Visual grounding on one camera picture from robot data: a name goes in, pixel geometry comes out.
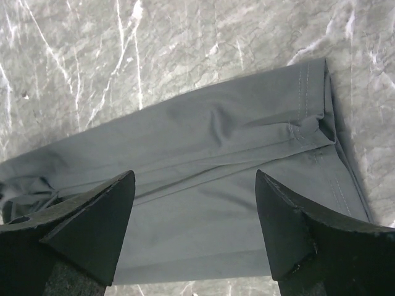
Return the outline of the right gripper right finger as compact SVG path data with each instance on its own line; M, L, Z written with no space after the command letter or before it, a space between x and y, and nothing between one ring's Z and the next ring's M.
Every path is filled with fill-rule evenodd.
M330 210L262 171L256 202L282 295L393 295L394 229Z

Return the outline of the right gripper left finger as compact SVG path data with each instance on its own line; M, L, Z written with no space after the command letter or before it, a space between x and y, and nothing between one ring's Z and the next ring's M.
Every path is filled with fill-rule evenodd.
M114 280L135 174L1 226L2 295L104 295Z

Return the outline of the grey t-shirt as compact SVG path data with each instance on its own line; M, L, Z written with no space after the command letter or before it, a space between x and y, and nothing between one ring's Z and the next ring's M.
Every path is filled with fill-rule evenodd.
M256 173L370 222L327 61L191 91L1 164L23 194L82 193L127 170L136 196L116 285L267 276Z

